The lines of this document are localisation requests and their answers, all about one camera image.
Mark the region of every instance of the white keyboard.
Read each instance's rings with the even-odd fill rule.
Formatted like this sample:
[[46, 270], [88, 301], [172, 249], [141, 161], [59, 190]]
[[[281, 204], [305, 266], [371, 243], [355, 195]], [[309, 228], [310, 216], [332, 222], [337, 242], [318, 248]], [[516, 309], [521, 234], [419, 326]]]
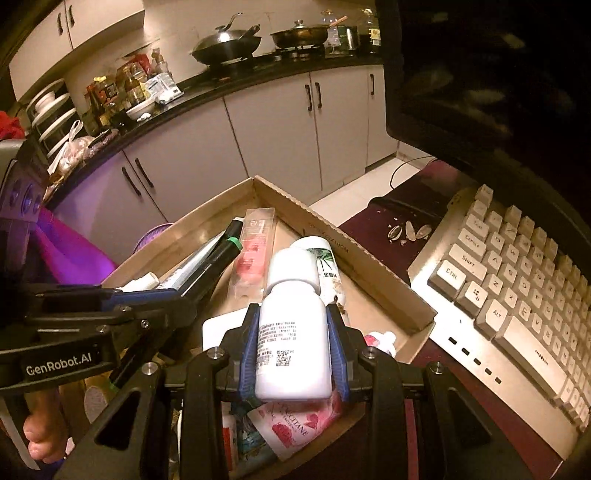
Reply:
[[565, 459], [589, 424], [591, 287], [549, 227], [466, 189], [408, 273], [431, 338]]

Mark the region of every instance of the cable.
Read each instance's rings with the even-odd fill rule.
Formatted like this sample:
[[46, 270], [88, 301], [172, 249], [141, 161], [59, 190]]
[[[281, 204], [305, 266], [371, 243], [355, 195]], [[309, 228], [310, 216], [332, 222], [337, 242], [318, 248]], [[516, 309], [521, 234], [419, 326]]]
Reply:
[[390, 188], [392, 190], [394, 190], [394, 187], [392, 186], [392, 181], [394, 179], [394, 175], [396, 175], [396, 172], [403, 166], [405, 166], [407, 163], [415, 161], [415, 160], [422, 160], [424, 158], [429, 158], [429, 157], [433, 157], [432, 160], [429, 161], [429, 163], [431, 163], [433, 160], [437, 160], [433, 155], [425, 155], [424, 157], [418, 157], [418, 158], [412, 158], [411, 160], [407, 160], [406, 162], [402, 163], [401, 165], [399, 165], [398, 167], [396, 167], [396, 169], [394, 170], [394, 172], [392, 173], [392, 176], [390, 177]]

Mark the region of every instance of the shift key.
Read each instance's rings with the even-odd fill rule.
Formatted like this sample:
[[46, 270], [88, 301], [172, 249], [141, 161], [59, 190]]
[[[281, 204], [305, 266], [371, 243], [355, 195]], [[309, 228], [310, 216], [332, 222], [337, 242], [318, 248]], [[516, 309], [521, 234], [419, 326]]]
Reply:
[[468, 280], [482, 284], [486, 277], [486, 267], [458, 244], [452, 245], [447, 258], [462, 269]]

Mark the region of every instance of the white lotion bottle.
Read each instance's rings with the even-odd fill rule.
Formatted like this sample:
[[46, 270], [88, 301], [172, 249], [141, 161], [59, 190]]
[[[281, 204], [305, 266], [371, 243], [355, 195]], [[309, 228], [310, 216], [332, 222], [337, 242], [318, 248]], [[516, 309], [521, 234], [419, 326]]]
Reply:
[[262, 401], [329, 398], [328, 325], [316, 257], [299, 248], [275, 253], [266, 293], [259, 315], [255, 396]]

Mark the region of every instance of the black countertop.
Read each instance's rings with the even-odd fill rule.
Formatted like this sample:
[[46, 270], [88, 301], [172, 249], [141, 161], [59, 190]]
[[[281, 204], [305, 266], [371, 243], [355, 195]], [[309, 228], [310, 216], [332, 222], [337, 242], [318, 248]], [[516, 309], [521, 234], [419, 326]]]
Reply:
[[115, 138], [103, 150], [79, 165], [69, 178], [56, 189], [45, 207], [50, 210], [56, 208], [83, 180], [88, 178], [98, 167], [108, 161], [113, 155], [131, 145], [160, 125], [182, 115], [189, 110], [211, 102], [224, 95], [300, 73], [315, 72], [338, 67], [352, 67], [360, 65], [381, 64], [378, 56], [342, 56], [326, 59], [281, 60], [273, 61], [273, 55], [256, 57], [253, 69], [232, 75], [227, 80], [213, 80], [210, 70], [179, 82], [179, 88], [184, 92], [181, 97], [161, 108], [150, 119], [133, 126], [126, 133]]

